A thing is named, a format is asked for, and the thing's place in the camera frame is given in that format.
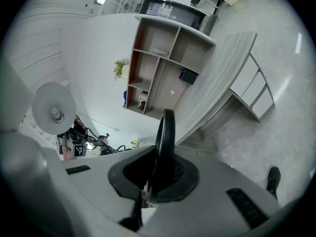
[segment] wooden shelf unit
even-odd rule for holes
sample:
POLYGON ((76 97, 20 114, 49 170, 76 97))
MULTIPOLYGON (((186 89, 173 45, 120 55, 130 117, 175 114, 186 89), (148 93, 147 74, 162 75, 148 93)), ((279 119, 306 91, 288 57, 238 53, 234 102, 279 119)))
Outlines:
POLYGON ((180 69, 200 74, 213 44, 180 26, 142 18, 131 55, 126 108, 160 119, 164 109, 174 109, 187 87, 180 69), (154 48, 166 50, 165 57, 154 48), (138 96, 147 94, 143 110, 138 96))

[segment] exit sign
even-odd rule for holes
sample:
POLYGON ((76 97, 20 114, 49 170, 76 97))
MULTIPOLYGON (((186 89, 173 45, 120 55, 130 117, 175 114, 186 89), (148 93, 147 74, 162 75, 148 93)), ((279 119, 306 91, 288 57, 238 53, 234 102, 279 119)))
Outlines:
POLYGON ((136 9, 135 9, 135 12, 139 12, 139 9, 140 9, 140 6, 141 6, 141 5, 142 5, 141 3, 138 3, 138 4, 137 4, 136 9))

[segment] white cabinet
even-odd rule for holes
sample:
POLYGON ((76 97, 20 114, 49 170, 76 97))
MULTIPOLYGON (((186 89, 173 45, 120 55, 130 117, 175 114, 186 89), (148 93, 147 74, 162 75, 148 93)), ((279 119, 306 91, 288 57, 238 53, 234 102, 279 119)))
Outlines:
POLYGON ((258 118, 260 118, 271 107, 272 104, 273 100, 271 94, 268 88, 266 88, 258 101, 253 105, 252 111, 258 118))
POLYGON ((261 72, 259 71, 255 79, 252 81, 252 83, 248 87, 248 89, 242 95, 241 99, 245 102, 246 105, 251 106, 251 104, 260 94, 261 90, 264 88, 265 85, 266 85, 266 81, 263 78, 261 72))
POLYGON ((239 75, 233 82, 231 90, 239 97, 242 97, 244 92, 247 90, 252 80, 258 72, 258 67, 253 61, 251 56, 248 56, 243 68, 241 69, 239 75))

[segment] black shoe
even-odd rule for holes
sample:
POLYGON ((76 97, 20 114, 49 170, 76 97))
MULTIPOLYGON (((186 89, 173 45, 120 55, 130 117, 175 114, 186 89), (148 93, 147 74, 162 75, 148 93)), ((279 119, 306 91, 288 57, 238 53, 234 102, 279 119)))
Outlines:
POLYGON ((278 167, 273 166, 268 174, 267 190, 273 195, 277 195, 277 187, 281 180, 281 173, 278 167))

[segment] floor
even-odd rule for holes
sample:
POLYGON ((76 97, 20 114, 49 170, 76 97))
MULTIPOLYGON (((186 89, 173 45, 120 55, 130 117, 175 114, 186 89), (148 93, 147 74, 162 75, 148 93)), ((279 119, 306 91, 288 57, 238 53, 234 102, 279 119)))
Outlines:
POLYGON ((316 52, 304 24, 286 0, 221 4, 210 36, 256 31, 251 53, 271 87, 276 107, 258 123, 241 108, 214 135, 219 153, 200 152, 233 166, 260 186, 279 167, 278 201, 299 197, 316 166, 316 52), (300 49, 298 35, 302 35, 300 49))

